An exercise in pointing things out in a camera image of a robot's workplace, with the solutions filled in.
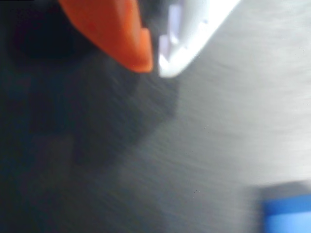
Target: orange plastic piece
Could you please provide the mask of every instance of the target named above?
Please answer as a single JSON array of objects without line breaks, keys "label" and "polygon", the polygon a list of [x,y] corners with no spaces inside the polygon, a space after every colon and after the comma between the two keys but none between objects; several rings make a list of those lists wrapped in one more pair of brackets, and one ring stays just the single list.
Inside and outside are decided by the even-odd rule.
[{"label": "orange plastic piece", "polygon": [[151,37],[137,0],[59,0],[74,27],[126,68],[153,68]]}]

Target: white plastic piece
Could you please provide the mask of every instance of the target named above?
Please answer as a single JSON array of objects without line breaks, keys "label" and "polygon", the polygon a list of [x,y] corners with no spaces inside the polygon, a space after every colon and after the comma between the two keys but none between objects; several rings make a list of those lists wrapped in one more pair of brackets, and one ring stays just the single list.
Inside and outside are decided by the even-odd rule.
[{"label": "white plastic piece", "polygon": [[240,0],[179,0],[159,38],[159,75],[173,78],[197,56]]}]

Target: orange object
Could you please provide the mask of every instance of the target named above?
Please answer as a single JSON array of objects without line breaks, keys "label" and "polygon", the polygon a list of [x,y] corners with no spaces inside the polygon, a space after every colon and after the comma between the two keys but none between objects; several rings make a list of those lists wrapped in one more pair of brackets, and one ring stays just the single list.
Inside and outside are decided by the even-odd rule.
[{"label": "orange object", "polygon": [[153,68],[151,37],[137,0],[59,0],[74,27],[126,68]]}]

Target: blue object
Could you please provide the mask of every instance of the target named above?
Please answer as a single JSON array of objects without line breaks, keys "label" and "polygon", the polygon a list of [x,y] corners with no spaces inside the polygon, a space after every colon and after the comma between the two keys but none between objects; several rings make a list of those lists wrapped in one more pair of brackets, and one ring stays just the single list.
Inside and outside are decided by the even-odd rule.
[{"label": "blue object", "polygon": [[264,202],[266,233],[310,233],[311,195]]}]

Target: blurry object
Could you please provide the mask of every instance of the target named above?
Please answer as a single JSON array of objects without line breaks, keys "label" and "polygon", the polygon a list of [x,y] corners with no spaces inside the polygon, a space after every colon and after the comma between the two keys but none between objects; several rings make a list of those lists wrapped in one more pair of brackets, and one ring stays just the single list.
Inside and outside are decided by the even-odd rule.
[{"label": "blurry object", "polygon": [[49,4],[53,2],[52,0],[34,0],[34,4],[41,9],[45,9],[49,6]]},{"label": "blurry object", "polygon": [[286,183],[264,190],[266,233],[311,232],[311,184]]},{"label": "blurry object", "polygon": [[159,39],[159,75],[180,74],[240,0],[179,0],[169,8],[168,32]]},{"label": "blurry object", "polygon": [[75,28],[135,72],[153,68],[150,33],[141,27],[136,0],[60,0]]},{"label": "blurry object", "polygon": [[69,180],[74,139],[71,134],[32,135],[28,158],[32,166],[23,176],[22,191],[35,199]]}]

